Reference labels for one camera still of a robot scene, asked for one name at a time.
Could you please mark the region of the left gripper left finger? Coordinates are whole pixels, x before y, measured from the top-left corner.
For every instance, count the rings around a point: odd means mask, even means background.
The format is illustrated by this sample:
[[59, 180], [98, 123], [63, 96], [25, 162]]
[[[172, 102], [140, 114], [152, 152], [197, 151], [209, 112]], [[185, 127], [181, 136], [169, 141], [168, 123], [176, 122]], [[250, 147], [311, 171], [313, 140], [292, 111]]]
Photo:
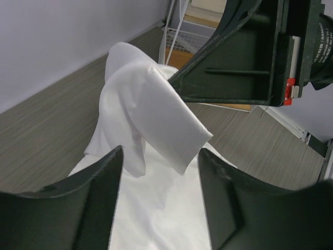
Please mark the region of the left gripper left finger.
[[108, 249], [122, 169], [117, 146], [37, 192], [1, 192], [1, 249]]

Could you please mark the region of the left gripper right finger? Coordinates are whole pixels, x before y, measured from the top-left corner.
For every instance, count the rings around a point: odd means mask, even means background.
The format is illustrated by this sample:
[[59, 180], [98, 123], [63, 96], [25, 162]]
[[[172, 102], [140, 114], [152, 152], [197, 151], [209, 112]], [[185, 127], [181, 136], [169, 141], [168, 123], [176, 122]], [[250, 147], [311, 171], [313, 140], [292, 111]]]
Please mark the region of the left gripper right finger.
[[291, 191], [208, 149], [198, 167], [213, 249], [332, 249], [332, 181]]

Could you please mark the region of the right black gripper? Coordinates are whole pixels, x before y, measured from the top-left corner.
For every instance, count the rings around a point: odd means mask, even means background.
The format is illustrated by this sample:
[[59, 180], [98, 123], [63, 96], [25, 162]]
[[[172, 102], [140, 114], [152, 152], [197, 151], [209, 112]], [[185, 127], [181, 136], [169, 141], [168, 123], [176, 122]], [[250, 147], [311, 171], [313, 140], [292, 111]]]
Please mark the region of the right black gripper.
[[189, 103], [281, 106], [323, 75], [314, 62], [321, 1], [227, 1], [206, 44], [170, 80]]

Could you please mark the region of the white long sleeve shirt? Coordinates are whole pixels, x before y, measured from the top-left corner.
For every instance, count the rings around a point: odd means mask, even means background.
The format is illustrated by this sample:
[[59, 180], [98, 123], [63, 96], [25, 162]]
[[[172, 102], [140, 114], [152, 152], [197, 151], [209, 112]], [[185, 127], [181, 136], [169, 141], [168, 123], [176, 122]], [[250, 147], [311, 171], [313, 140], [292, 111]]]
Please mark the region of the white long sleeve shirt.
[[197, 158], [212, 134], [169, 84], [176, 72], [131, 44], [109, 51], [97, 126], [73, 172], [123, 147], [110, 249], [211, 248]]

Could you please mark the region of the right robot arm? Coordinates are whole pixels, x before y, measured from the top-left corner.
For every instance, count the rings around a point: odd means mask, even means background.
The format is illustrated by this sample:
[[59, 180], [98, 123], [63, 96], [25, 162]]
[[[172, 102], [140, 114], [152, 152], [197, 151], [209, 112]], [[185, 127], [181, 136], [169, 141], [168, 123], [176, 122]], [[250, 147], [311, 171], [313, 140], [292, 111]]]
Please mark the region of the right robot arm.
[[332, 18], [321, 1], [227, 1], [210, 39], [170, 80], [189, 103], [287, 106], [332, 84]]

